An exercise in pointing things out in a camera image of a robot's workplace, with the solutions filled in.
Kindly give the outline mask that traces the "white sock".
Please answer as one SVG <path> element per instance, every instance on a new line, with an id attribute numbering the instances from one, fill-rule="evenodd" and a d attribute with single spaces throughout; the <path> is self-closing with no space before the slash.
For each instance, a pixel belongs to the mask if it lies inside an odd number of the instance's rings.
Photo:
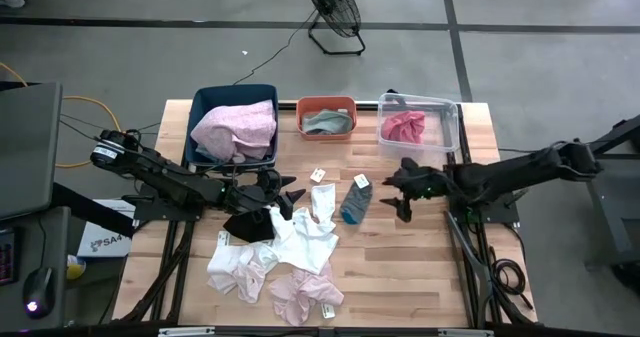
<path id="1" fill-rule="evenodd" d="M 319 222 L 330 220 L 335 212 L 336 186 L 334 183 L 321 184 L 325 174 L 325 170 L 316 168 L 310 176 L 315 183 L 311 188 L 312 211 Z"/>

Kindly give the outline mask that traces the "clear plastic bin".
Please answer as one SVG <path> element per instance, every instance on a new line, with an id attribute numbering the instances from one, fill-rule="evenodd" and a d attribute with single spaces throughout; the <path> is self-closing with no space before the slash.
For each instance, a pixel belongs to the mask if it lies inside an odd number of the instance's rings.
<path id="1" fill-rule="evenodd" d="M 381 137 L 384 120 L 405 111 L 424 112 L 425 130 L 421 144 L 388 141 Z M 397 157 L 421 158 L 427 153 L 455 152 L 459 147 L 458 106 L 451 100 L 408 95 L 393 90 L 378 99 L 377 139 L 385 154 Z"/>

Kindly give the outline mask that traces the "hot pink cloth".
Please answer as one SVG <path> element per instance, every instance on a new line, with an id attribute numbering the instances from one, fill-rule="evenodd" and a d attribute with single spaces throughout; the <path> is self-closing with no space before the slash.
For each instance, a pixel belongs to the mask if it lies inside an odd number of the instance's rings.
<path id="1" fill-rule="evenodd" d="M 425 130 L 425 113 L 405 111 L 387 117 L 381 126 L 381 137 L 388 141 L 421 144 Z"/>

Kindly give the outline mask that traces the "pale pink garment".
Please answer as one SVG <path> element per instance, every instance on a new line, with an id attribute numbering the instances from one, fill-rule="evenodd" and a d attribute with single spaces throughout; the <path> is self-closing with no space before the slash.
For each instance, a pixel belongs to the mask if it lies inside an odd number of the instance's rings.
<path id="1" fill-rule="evenodd" d="M 294 267 L 288 275 L 269 285 L 277 316 L 292 326 L 301 326 L 316 304 L 340 306 L 344 294 L 333 282 L 332 268 L 326 263 L 319 274 Z"/>

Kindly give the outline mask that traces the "black desk frame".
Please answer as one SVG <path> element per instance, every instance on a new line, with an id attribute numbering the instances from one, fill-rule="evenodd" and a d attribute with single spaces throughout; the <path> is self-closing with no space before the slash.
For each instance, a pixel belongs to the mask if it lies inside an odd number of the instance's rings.
<path id="1" fill-rule="evenodd" d="M 640 115 L 615 124 L 589 144 L 602 171 L 587 188 L 605 236 L 595 256 L 585 262 L 589 270 L 640 263 L 640 243 L 633 242 L 628 230 L 630 224 L 640 226 L 640 149 L 633 154 L 612 151 L 632 140 L 640 141 Z"/>

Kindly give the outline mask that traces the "black desk support bar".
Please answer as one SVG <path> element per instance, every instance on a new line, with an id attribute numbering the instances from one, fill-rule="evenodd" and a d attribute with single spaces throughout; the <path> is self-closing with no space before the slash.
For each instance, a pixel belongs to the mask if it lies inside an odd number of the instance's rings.
<path id="1" fill-rule="evenodd" d="M 124 237 L 131 238 L 135 232 L 131 218 L 56 182 L 53 183 L 50 206 L 68 207 L 75 217 Z"/>

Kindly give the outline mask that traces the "gray desk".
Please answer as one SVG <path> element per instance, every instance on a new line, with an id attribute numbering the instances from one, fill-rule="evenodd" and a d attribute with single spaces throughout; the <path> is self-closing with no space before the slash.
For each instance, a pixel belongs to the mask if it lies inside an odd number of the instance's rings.
<path id="1" fill-rule="evenodd" d="M 57 328 L 65 314 L 67 232 L 70 210 L 54 208 L 13 219 L 0 220 L 0 229 L 16 231 L 17 280 L 0 286 L 0 333 Z M 23 285 L 40 267 L 55 272 L 55 306 L 41 319 L 29 318 L 24 310 Z"/>

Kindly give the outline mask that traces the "white shirt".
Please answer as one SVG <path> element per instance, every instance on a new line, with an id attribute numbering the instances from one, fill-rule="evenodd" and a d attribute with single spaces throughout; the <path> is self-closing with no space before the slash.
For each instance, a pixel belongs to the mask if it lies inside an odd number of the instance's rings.
<path id="1" fill-rule="evenodd" d="M 312 274 L 319 274 L 334 252 L 339 237 L 331 220 L 316 222 L 307 207 L 286 220 L 279 207 L 269 209 L 275 238 L 272 248 L 280 263 L 288 263 Z"/>

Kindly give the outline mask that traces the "white cardboard box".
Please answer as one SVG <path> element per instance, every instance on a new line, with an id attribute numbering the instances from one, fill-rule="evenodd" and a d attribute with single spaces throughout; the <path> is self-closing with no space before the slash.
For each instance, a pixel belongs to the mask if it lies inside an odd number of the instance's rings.
<path id="1" fill-rule="evenodd" d="M 135 207 L 123 200 L 95 199 L 98 204 L 110 208 L 127 216 L 132 220 L 132 226 L 139 222 L 134 220 Z M 128 255 L 131 249 L 131 239 L 121 234 L 87 222 L 76 256 L 80 258 L 118 258 Z"/>

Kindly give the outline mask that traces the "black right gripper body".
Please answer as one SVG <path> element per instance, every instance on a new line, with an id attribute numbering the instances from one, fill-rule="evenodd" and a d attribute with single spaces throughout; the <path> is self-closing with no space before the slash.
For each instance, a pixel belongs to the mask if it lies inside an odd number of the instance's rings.
<path id="1" fill-rule="evenodd" d="M 440 172 L 431 169 L 425 171 L 409 171 L 400 169 L 397 177 L 399 189 L 405 200 L 431 199 L 440 196 L 440 185 L 436 179 Z"/>

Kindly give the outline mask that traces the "yellow cup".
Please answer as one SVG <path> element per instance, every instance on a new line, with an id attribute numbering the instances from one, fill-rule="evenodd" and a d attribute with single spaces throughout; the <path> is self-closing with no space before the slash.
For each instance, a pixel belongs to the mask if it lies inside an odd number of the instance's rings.
<path id="1" fill-rule="evenodd" d="M 86 271 L 86 262 L 74 255 L 67 256 L 66 279 L 69 281 L 79 279 Z"/>

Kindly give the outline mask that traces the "gray monitor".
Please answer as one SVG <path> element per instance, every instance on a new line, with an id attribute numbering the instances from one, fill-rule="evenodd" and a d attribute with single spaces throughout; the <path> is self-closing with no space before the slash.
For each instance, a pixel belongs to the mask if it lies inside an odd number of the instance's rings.
<path id="1" fill-rule="evenodd" d="M 62 86 L 0 82 L 0 220 L 51 203 Z"/>

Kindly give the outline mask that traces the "black floor fan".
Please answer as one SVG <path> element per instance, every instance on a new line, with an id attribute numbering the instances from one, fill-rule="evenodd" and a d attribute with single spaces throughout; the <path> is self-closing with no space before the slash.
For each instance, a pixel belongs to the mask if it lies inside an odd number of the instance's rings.
<path id="1" fill-rule="evenodd" d="M 311 0 L 317 12 L 316 17 L 308 27 L 308 37 L 320 48 L 325 55 L 356 55 L 361 56 L 366 45 L 360 36 L 361 15 L 355 0 Z M 356 38 L 361 47 L 353 51 L 330 51 L 326 49 L 314 36 L 314 29 L 322 18 L 327 25 L 342 38 Z"/>

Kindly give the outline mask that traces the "dark gray teal-toed sock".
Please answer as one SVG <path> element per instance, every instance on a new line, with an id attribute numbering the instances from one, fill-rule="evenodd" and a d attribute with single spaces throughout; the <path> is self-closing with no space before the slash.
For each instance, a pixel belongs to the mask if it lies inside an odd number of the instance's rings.
<path id="1" fill-rule="evenodd" d="M 366 216 L 373 197 L 373 185 L 364 174 L 354 177 L 354 182 L 349 188 L 339 209 L 340 215 L 346 224 L 360 224 Z"/>

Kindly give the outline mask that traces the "black cloth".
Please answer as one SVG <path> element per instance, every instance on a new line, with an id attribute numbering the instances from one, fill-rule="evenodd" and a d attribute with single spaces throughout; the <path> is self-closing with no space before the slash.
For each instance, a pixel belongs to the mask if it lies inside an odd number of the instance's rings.
<path id="1" fill-rule="evenodd" d="M 268 209 L 232 215 L 223 224 L 223 227 L 230 235 L 248 243 L 275 238 Z"/>

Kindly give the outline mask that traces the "orange plastic bin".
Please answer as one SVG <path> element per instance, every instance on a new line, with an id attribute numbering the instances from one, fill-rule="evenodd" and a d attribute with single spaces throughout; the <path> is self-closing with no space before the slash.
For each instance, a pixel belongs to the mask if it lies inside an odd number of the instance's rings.
<path id="1" fill-rule="evenodd" d="M 353 120 L 353 129 L 345 134 L 310 135 L 302 131 L 303 117 L 306 114 L 324 109 L 347 112 Z M 301 98 L 296 105 L 297 128 L 306 140 L 345 140 L 349 139 L 357 125 L 357 108 L 355 100 L 350 96 L 307 96 Z"/>

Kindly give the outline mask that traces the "white garment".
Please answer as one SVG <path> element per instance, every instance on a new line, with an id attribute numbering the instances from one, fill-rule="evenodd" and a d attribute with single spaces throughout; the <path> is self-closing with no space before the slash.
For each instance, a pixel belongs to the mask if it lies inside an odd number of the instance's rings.
<path id="1" fill-rule="evenodd" d="M 238 298 L 255 304 L 266 275 L 278 264 L 271 241 L 231 245 L 231 234 L 220 231 L 216 250 L 208 263 L 208 285 L 222 294 L 237 290 Z"/>

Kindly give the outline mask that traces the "pink woven shirt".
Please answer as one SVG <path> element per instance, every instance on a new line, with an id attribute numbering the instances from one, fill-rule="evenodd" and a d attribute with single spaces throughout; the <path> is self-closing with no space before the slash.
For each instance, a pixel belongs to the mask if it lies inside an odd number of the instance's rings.
<path id="1" fill-rule="evenodd" d="M 190 137 L 216 160 L 241 163 L 265 157 L 276 127 L 272 102 L 265 100 L 216 107 L 196 124 Z"/>

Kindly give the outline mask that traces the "sage green sock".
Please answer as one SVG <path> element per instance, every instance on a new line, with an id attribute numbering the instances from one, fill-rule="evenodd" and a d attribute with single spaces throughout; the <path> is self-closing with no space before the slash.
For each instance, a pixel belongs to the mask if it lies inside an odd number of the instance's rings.
<path id="1" fill-rule="evenodd" d="M 310 135 L 345 134 L 353 129 L 353 120 L 348 115 L 317 114 L 305 117 L 302 131 Z"/>

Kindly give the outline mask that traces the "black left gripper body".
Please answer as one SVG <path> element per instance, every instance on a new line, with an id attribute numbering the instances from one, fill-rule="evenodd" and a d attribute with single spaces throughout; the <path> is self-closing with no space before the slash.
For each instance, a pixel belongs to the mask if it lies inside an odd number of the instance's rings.
<path id="1" fill-rule="evenodd" d="M 282 176 L 279 172 L 258 171 L 256 177 L 256 183 L 253 185 L 239 185 L 234 182 L 232 199 L 237 212 L 245 213 L 259 210 L 272 204 L 279 196 L 283 186 Z"/>

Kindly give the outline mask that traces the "black keyboard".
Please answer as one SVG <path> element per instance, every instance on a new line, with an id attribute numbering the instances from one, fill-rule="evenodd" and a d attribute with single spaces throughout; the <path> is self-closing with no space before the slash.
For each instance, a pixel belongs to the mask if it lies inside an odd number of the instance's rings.
<path id="1" fill-rule="evenodd" d="M 0 229 L 0 286 L 17 280 L 16 246 L 15 229 Z"/>

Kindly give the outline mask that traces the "black computer mouse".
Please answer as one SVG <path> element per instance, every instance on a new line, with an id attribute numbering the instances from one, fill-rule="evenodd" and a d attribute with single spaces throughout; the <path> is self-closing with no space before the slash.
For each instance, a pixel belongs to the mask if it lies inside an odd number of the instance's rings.
<path id="1" fill-rule="evenodd" d="M 32 271 L 23 285 L 23 304 L 26 315 L 41 319 L 51 313 L 55 306 L 55 272 L 50 267 Z"/>

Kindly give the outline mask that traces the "navy fabric storage bin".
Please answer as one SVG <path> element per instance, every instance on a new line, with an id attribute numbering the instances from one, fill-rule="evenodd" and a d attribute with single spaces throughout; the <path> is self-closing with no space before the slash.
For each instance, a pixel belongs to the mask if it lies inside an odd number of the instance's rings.
<path id="1" fill-rule="evenodd" d="M 216 160 L 190 137 L 190 133 L 196 124 L 210 110 L 220 106 L 250 105 L 261 101 L 272 102 L 275 120 L 277 122 L 276 133 L 271 139 L 271 149 L 262 160 L 247 159 L 245 162 L 224 162 Z M 263 165 L 275 163 L 278 137 L 278 96 L 274 86 L 269 84 L 242 84 L 202 88 L 196 92 L 193 98 L 187 122 L 187 136 L 185 158 L 188 162 L 201 167 L 219 166 L 221 168 L 234 165 L 245 168 L 257 168 Z"/>

